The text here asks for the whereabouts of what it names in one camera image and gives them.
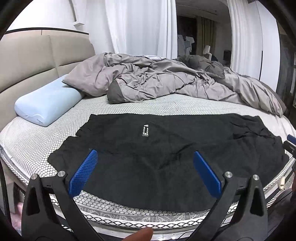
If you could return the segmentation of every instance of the gray duvet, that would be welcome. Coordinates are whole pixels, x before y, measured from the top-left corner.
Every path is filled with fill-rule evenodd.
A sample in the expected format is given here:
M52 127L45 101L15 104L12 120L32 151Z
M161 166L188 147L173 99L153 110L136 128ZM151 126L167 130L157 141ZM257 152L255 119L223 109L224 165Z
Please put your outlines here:
M63 80L110 103L140 102L171 93L249 105L282 116L273 95L258 80L238 75L219 62L198 56L195 67L177 60L101 53L79 63Z

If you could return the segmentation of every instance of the mattress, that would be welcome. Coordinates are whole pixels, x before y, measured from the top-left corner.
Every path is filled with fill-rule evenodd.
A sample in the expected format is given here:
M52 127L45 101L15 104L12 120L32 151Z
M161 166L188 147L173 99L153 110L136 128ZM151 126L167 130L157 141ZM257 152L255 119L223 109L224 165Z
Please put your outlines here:
M55 168L47 158L57 150L68 136L75 136L77 130L88 121L90 114L153 114L153 115L213 115L236 113L239 115L259 116L264 125L282 141L287 135L296 136L296 130L286 117L278 117L245 105L230 102L194 98L186 95L171 94L141 103L109 104L107 96L84 98L73 108L48 127L28 122L21 117L13 119L0 133L0 156L7 166L28 184L34 173L41 177L53 176ZM265 193L283 177L294 163L290 160L279 174L264 187ZM58 205L54 195L52 202ZM208 210L193 213L176 213L169 210L143 210L125 207L103 200L82 191L74 197L80 210L88 220L127 228L149 226L156 229L189 227L199 224ZM229 213L237 204L233 204Z

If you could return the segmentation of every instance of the light blue pillow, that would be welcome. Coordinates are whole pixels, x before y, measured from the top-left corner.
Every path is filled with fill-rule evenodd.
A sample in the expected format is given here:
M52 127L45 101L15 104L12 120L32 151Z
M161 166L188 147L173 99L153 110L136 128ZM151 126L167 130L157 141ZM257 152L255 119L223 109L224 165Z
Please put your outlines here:
M48 126L77 104L84 96L62 83L66 75L26 94L15 102L15 112L40 126Z

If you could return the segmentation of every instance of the blue gripper pad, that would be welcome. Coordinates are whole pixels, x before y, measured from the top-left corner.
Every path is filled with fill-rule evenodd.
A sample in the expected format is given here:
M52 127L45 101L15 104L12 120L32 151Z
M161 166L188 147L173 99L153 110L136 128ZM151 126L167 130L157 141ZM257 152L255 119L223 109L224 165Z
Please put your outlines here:
M80 194L97 163L98 152L92 150L69 182L68 193L71 198Z
M288 135L287 140L289 142L292 142L294 145L296 145L296 138L294 136Z
M193 164L209 193L219 199L222 194L221 182L198 151L194 152Z

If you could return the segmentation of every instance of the beige upholstered headboard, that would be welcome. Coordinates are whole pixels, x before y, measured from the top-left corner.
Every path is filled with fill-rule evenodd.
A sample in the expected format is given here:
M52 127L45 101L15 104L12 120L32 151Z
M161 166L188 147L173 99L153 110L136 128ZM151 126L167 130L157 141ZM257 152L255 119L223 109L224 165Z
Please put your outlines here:
M0 41L0 131L17 116L19 97L94 55L88 34L44 29L5 34Z

